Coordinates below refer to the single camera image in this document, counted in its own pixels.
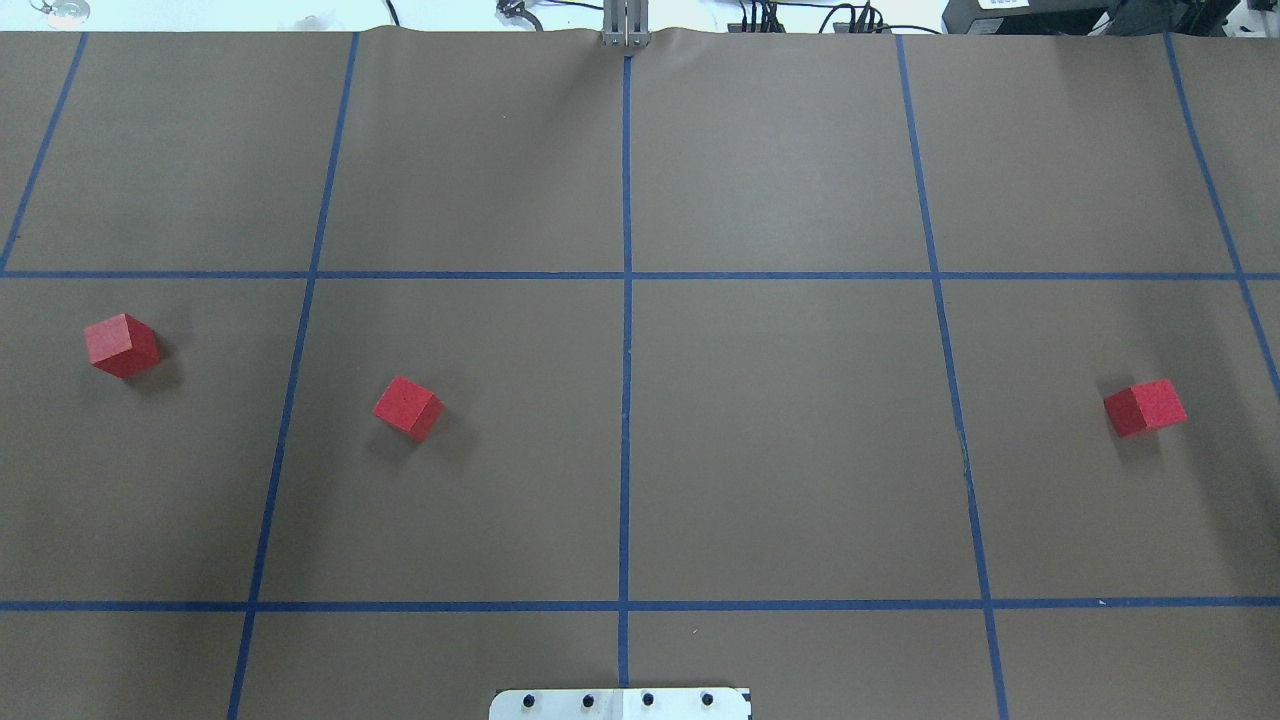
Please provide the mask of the red block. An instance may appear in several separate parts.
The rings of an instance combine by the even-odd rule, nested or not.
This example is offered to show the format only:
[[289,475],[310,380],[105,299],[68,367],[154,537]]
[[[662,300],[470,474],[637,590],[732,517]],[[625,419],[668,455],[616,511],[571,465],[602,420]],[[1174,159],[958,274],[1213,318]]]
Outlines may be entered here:
[[413,442],[424,442],[440,420],[445,405],[429,388],[396,375],[372,407],[380,421]]
[[129,379],[161,361],[154,329],[122,313],[83,331],[90,364],[119,379]]
[[1103,398],[1103,410],[1117,438],[1146,436],[1189,419],[1170,379],[1158,379],[1114,392]]

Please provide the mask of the brown paper table mat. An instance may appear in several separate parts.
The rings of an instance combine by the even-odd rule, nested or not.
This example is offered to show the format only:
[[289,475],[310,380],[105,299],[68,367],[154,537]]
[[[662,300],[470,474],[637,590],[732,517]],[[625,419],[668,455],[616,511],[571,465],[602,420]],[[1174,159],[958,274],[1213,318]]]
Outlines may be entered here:
[[1277,42],[4,33],[3,716],[618,685],[1275,719]]

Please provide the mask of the black box device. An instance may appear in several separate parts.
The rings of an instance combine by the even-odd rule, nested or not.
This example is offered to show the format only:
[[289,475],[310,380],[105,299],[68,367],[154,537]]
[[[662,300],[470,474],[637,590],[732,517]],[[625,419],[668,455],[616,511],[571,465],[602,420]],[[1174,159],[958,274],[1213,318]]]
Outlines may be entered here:
[[1239,1],[948,1],[948,35],[1221,36]]

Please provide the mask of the clear tape roll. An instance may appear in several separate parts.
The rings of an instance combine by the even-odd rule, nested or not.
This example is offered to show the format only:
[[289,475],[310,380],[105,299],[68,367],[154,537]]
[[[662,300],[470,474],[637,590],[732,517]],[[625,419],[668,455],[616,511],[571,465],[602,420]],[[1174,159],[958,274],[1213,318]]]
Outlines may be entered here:
[[58,31],[79,29],[92,14],[90,3],[82,0],[36,0],[29,5]]

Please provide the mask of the aluminium frame post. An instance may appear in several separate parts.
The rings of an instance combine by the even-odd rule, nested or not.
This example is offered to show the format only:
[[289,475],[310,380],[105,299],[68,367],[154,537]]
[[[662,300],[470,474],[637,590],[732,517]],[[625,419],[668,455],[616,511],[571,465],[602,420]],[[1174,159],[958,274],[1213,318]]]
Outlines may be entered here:
[[652,41],[648,0],[604,0],[602,42],[608,47],[645,47]]

